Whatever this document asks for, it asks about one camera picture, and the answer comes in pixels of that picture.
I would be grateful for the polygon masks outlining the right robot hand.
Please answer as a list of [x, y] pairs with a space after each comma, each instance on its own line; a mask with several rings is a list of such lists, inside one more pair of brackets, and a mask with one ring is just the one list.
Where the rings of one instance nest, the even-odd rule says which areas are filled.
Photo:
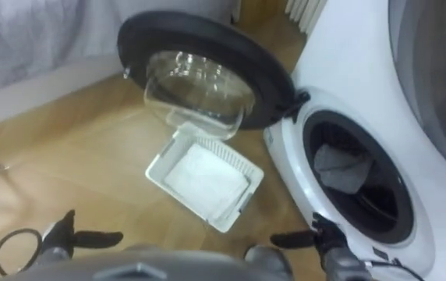
[[348, 241], [340, 227], [318, 212], [313, 213], [312, 225], [308, 230], [276, 233], [270, 242], [282, 249], [315, 247], [320, 256], [335, 248], [347, 248]]

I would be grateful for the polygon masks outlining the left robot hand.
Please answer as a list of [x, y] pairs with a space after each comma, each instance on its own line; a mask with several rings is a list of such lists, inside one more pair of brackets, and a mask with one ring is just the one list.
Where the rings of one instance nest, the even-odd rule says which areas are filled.
[[47, 231], [41, 241], [40, 254], [60, 249], [71, 258], [76, 248], [105, 249], [114, 247], [122, 241], [124, 237], [122, 232], [75, 231], [75, 215], [74, 209], [68, 211]]

